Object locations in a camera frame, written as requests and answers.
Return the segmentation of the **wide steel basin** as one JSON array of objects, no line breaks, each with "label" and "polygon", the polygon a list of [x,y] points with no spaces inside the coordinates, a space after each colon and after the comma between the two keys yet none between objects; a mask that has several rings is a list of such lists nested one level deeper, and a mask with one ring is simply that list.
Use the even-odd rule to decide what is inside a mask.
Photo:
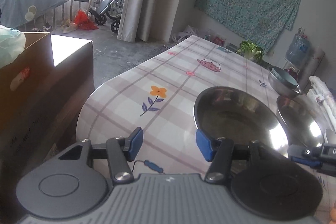
[{"label": "wide steel basin", "polygon": [[276,104],[276,115],[285,130],[289,145],[322,146],[325,142],[322,130],[305,107],[284,96],[279,96]]},{"label": "wide steel basin", "polygon": [[202,91],[194,103],[194,121],[209,137],[242,145],[256,140],[288,156],[288,138],[276,115],[242,90],[215,86]]}]

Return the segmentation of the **deep steel bowl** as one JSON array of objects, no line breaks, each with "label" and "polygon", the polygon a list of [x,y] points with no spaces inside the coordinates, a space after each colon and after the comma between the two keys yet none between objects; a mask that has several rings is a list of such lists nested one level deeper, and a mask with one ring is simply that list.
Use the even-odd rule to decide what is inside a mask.
[{"label": "deep steel bowl", "polygon": [[288,98],[295,98],[296,96],[303,95],[303,91],[301,90],[299,84],[294,89],[289,88],[289,87],[285,86],[284,84],[282,84],[278,79],[276,79],[276,77],[274,77],[272,75],[272,73],[270,72],[270,70],[269,70],[269,74],[268,74],[268,81],[269,81],[271,87],[279,95],[285,96],[285,97],[288,97]]}]

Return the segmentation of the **teal ceramic bowl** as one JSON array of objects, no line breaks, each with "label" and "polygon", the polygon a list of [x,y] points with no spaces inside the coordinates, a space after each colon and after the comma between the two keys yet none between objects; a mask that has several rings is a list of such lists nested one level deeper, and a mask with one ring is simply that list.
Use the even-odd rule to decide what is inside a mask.
[{"label": "teal ceramic bowl", "polygon": [[285,86],[294,89],[298,86],[297,81],[287,71],[279,67],[272,67],[270,70],[272,75],[276,77]]}]

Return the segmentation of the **rolled white quilted bedding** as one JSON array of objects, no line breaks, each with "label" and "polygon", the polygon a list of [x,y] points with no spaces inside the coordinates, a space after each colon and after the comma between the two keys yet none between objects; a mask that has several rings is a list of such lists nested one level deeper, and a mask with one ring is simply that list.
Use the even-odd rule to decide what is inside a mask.
[{"label": "rolled white quilted bedding", "polygon": [[317,76],[310,76],[309,81],[311,87],[316,94],[316,102],[322,104],[323,108],[327,113],[329,121],[333,126],[333,130],[335,131],[335,99],[331,91],[326,86],[326,84]]}]

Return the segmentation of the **plaid patterned tablecloth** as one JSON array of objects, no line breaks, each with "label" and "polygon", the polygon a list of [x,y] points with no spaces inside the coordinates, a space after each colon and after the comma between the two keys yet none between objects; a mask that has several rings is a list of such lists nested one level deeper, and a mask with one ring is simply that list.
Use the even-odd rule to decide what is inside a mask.
[{"label": "plaid patterned tablecloth", "polygon": [[82,107],[76,137],[97,144],[140,127],[135,174],[150,173],[146,160],[163,168],[168,184],[176,173],[205,174],[209,164],[196,144],[194,104],[213,86],[237,88],[276,108],[265,68],[192,36],[97,88]]}]

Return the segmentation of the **purple red cabbage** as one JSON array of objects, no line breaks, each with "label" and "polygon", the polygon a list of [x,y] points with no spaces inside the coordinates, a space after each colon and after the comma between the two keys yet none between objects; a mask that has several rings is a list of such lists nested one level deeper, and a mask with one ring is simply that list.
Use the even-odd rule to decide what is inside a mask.
[{"label": "purple red cabbage", "polygon": [[286,71],[293,77],[296,81],[298,81],[298,73],[294,70],[294,68],[289,67]]}]

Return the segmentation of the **brown cardboard box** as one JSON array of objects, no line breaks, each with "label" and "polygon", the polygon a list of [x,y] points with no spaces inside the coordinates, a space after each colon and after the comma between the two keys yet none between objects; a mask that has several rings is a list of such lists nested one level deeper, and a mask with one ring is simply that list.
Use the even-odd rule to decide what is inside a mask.
[{"label": "brown cardboard box", "polygon": [[74,140],[95,89],[91,40],[46,32],[25,37],[24,51],[1,69],[1,223],[22,216],[18,181]]}]

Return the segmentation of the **rolled patterned mat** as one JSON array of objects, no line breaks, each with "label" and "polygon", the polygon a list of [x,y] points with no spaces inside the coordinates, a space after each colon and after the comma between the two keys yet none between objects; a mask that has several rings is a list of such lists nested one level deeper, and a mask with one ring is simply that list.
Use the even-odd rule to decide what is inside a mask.
[{"label": "rolled patterned mat", "polygon": [[309,84],[309,77],[314,75],[317,68],[319,67],[323,57],[325,55],[324,50],[318,46],[312,48],[308,55],[306,62],[299,71],[298,84],[302,91],[306,89]]}]

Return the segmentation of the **green leafy cabbage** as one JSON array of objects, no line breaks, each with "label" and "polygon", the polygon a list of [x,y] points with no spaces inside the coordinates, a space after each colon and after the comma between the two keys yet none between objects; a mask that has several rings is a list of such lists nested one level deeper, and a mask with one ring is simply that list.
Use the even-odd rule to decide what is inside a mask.
[{"label": "green leafy cabbage", "polygon": [[263,49],[250,40],[242,41],[236,53],[257,64],[262,62],[264,56]]}]

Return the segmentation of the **blue water jug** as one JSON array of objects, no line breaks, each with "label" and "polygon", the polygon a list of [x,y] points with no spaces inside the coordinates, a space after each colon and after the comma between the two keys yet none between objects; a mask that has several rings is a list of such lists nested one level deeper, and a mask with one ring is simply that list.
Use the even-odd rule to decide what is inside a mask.
[{"label": "blue water jug", "polygon": [[285,59],[297,69],[301,69],[309,57],[310,50],[311,43],[307,36],[295,34],[285,54]]}]

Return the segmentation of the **white plastic bag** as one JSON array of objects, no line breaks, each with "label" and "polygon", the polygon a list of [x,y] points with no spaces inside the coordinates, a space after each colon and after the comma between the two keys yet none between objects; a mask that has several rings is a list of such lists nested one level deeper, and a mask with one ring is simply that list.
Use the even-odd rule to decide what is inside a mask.
[{"label": "white plastic bag", "polygon": [[172,41],[175,43],[183,42],[185,39],[189,38],[192,35],[199,35],[199,30],[197,28],[187,26],[184,31],[173,34],[171,37]]}]

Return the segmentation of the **wheelchair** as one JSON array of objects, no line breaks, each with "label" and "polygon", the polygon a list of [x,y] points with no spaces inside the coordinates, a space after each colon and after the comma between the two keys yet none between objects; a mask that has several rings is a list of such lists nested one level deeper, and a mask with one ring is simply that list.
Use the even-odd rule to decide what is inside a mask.
[{"label": "wheelchair", "polygon": [[77,2],[88,2],[88,14],[94,17],[97,25],[103,26],[107,19],[112,20],[110,29],[115,34],[119,31],[121,14],[125,0],[75,0]]}]

